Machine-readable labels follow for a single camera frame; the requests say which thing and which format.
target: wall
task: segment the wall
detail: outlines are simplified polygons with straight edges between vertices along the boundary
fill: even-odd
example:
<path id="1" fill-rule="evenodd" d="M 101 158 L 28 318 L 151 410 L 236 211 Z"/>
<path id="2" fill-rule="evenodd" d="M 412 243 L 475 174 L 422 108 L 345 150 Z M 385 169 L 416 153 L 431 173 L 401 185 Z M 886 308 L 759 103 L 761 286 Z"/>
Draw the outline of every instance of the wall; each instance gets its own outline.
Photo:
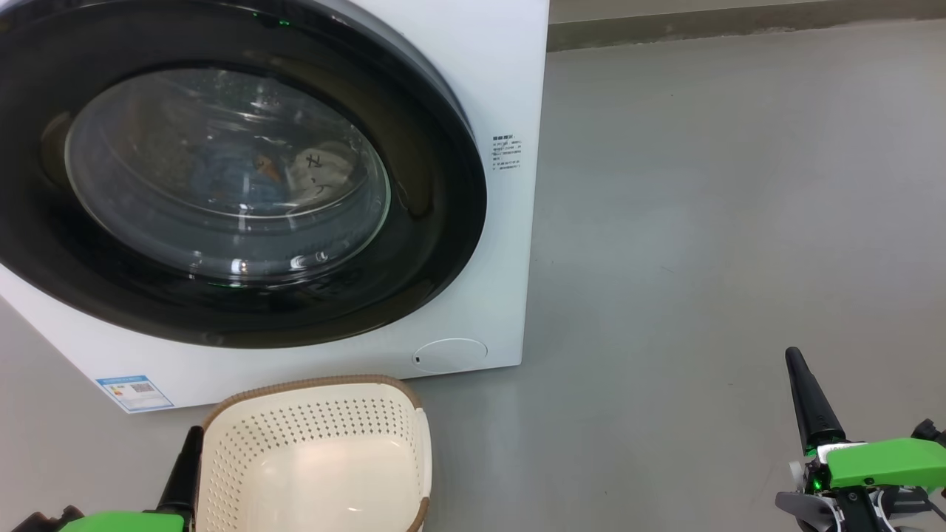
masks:
<path id="1" fill-rule="evenodd" d="M 797 4 L 810 0 L 551 0 L 550 22 L 575 22 L 641 15 Z"/>

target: baseboard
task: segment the baseboard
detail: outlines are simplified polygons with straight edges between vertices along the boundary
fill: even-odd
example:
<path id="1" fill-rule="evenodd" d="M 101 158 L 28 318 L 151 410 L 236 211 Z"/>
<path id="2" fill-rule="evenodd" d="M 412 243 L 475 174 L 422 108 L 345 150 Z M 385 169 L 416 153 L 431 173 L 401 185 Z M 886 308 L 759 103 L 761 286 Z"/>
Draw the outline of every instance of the baseboard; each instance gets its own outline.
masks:
<path id="1" fill-rule="evenodd" d="M 800 31 L 866 21 L 946 18 L 946 0 L 818 0 L 549 25 L 550 52 L 724 35 Z"/>

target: washing machine door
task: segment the washing machine door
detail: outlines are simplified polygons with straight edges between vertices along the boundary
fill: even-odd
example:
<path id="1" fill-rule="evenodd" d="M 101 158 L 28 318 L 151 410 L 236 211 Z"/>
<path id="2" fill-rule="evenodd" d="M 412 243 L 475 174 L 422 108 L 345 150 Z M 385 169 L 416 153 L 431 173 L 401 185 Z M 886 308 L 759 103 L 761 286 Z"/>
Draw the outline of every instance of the washing machine door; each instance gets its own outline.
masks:
<path id="1" fill-rule="evenodd" d="M 482 160 L 416 50 L 349 4 L 0 11 L 0 260 L 124 328 L 285 347 L 379 328 L 462 270 Z"/>

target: basket rim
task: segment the basket rim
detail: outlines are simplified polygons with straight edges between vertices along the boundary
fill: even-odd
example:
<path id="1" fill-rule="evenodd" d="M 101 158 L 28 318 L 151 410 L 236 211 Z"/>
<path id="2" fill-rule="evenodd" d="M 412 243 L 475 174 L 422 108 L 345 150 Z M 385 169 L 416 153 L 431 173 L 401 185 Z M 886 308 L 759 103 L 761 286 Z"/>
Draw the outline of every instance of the basket rim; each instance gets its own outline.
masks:
<path id="1" fill-rule="evenodd" d="M 306 388 L 345 384 L 387 384 L 403 392 L 404 395 L 406 395 L 411 401 L 411 404 L 415 409 L 423 410 L 421 407 L 420 398 L 417 397 L 417 394 L 414 393 L 414 391 L 411 390 L 407 384 L 393 377 L 388 377 L 387 375 L 349 375 L 343 377 L 322 377 L 320 379 L 303 379 L 301 381 L 283 382 L 282 384 L 263 386 L 262 388 L 256 388 L 254 390 L 248 390 L 246 392 L 240 392 L 236 395 L 230 396 L 229 398 L 221 401 L 220 404 L 218 404 L 217 407 L 215 407 L 214 410 L 207 415 L 207 418 L 205 418 L 203 421 L 203 429 L 207 431 L 210 428 L 210 424 L 213 423 L 214 419 L 217 419 L 217 417 L 219 417 L 223 411 L 245 400 L 261 398 L 283 392 L 304 390 Z M 427 518 L 427 512 L 429 508 L 430 497 L 428 496 L 422 498 L 420 500 L 420 506 L 417 508 L 417 514 L 414 516 L 414 520 L 406 532 L 418 532 L 421 529 L 421 526 L 424 524 L 424 520 Z"/>

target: floor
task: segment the floor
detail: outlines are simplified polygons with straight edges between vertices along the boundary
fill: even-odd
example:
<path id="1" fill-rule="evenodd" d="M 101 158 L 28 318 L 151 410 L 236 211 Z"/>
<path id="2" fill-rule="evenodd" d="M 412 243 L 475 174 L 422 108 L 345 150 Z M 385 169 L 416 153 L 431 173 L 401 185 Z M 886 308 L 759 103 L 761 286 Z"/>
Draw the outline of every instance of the floor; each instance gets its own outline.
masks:
<path id="1" fill-rule="evenodd" d="M 797 530 L 798 345 L 853 438 L 946 425 L 946 23 L 549 56 L 525 360 L 412 381 L 429 532 Z M 126 416 L 0 305 L 0 530 L 153 506 Z"/>

